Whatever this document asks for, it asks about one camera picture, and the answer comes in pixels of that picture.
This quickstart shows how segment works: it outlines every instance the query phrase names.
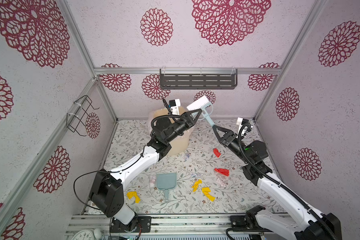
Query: white cable tie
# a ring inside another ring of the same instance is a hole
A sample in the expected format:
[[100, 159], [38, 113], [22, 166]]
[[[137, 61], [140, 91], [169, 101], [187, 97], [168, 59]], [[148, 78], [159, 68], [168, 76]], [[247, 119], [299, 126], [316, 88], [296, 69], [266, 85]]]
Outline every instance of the white cable tie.
[[70, 115], [75, 115], [77, 118], [79, 118], [79, 116], [77, 116], [76, 114], [74, 114], [74, 113], [68, 113], [68, 114], [70, 114]]

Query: floral tablecloth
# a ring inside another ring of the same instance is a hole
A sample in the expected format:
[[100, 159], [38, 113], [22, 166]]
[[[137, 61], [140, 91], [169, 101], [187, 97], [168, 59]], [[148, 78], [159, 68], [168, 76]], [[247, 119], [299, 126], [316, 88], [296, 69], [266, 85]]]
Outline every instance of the floral tablecloth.
[[[237, 131], [235, 123], [235, 119], [215, 120], [216, 125]], [[120, 166], [141, 151], [149, 140], [146, 120], [119, 121], [104, 168], [111, 170]], [[249, 144], [254, 140], [261, 140], [255, 127], [243, 141]], [[215, 156], [214, 148], [221, 152], [220, 157]], [[273, 169], [269, 158], [264, 162]], [[139, 174], [125, 189], [125, 202], [138, 214], [240, 213], [255, 205], [283, 212], [274, 199], [245, 178], [240, 169], [243, 165], [242, 160], [218, 143], [206, 121], [198, 121], [187, 150], [166, 156]], [[215, 168], [229, 169], [229, 177], [217, 173]], [[168, 172], [177, 173], [177, 187], [170, 190], [169, 201], [165, 203], [164, 192], [155, 187], [155, 176]], [[199, 179], [202, 184], [193, 192], [192, 185]], [[210, 194], [216, 197], [213, 202], [202, 193], [202, 187], [210, 188]], [[139, 203], [135, 203], [135, 198], [126, 197], [129, 191], [137, 192]], [[86, 214], [101, 213], [87, 207]]]

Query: clock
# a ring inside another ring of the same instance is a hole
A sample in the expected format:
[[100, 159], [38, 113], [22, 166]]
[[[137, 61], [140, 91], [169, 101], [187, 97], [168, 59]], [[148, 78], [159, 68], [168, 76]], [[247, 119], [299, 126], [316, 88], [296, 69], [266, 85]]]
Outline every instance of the clock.
[[72, 240], [95, 240], [95, 236], [91, 230], [86, 229], [76, 233]]

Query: blue-gray dustpan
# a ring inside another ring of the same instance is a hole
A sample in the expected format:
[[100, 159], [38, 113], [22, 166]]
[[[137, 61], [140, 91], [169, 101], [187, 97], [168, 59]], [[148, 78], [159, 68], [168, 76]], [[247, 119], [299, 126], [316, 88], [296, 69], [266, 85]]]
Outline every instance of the blue-gray dustpan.
[[168, 202], [168, 197], [169, 197], [168, 191], [176, 187], [176, 182], [177, 182], [176, 172], [156, 174], [156, 187], [159, 190], [164, 190], [165, 202]]

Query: beige trash bin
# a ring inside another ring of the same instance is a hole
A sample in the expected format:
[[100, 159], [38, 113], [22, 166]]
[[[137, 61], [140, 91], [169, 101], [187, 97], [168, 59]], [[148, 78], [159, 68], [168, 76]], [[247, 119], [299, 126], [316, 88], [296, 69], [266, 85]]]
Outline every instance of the beige trash bin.
[[[179, 107], [179, 114], [181, 115], [182, 113], [184, 113], [186, 111], [185, 108], [183, 108], [182, 106]], [[162, 115], [167, 115], [168, 114], [168, 110], [165, 108], [162, 108], [160, 110], [156, 110], [153, 113], [150, 113], [148, 116], [148, 128], [149, 128], [149, 132], [152, 131], [151, 128], [151, 121], [152, 119], [158, 117], [158, 116], [162, 116]], [[167, 156], [172, 156], [172, 155], [176, 155], [178, 153], [184, 152], [189, 144], [189, 137], [191, 136], [191, 133], [193, 131], [193, 127], [191, 127], [190, 129], [188, 129], [187, 131], [184, 132], [183, 136], [177, 136], [175, 139], [173, 139], [170, 144], [172, 146], [171, 150], [168, 152]]]

